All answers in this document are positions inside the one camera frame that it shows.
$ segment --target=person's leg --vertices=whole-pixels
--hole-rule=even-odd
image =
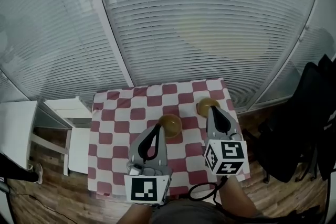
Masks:
[[[37,182],[39,180],[39,175],[33,170],[27,171],[16,163],[12,162],[5,155],[0,153],[0,177],[16,180],[24,180],[29,182]]]

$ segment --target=black chair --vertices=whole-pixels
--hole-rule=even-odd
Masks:
[[[326,56],[319,66],[306,64],[294,95],[259,126],[260,137],[243,130],[252,139],[257,161],[268,174],[264,182],[271,175],[286,183],[298,163],[308,162],[302,180],[308,169],[317,171],[316,159],[319,164],[323,162],[320,159],[325,157],[319,159],[325,150],[321,138],[326,136],[324,127],[336,110],[335,66]]]

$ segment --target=wooden floor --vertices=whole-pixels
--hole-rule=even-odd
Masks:
[[[241,128],[255,133],[258,124],[267,118],[271,111],[272,109],[264,109],[240,116]],[[49,141],[63,146],[65,144],[65,132],[43,129],[36,132]],[[42,185],[8,181],[15,191],[10,195],[10,201],[17,223],[116,223],[130,206],[97,199],[87,189],[86,175],[71,172],[69,176],[64,176],[63,160],[58,153],[32,144],[31,159],[40,162],[44,168]],[[327,182],[323,182],[320,176],[311,182],[308,175],[302,182],[295,183],[295,177],[304,168],[299,166],[291,182],[284,184],[271,178],[269,184],[264,184],[263,170],[252,153],[249,153],[249,159],[251,178],[242,182],[242,186],[265,215],[284,216],[295,209],[303,211],[316,205],[320,205],[321,210],[324,210]]]

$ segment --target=red and white checkered cloth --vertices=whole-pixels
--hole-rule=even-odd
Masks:
[[[215,182],[216,177],[205,167],[202,156],[206,119],[196,110],[196,104],[204,97],[216,99],[238,122],[222,78],[97,93],[89,145],[89,190],[104,195],[125,195],[124,175],[130,144],[164,114],[175,114],[182,121],[182,134],[166,140],[168,166],[173,169],[169,195],[187,193],[199,183]],[[238,180],[249,178],[249,172],[245,165]],[[199,191],[208,189],[209,185],[205,185]]]

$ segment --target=person's arm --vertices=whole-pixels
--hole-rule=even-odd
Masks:
[[[258,210],[251,199],[245,194],[235,176],[230,176],[219,190],[222,207],[231,214],[240,217],[254,217]]]
[[[151,206],[132,204],[117,224],[148,224],[151,216]]]

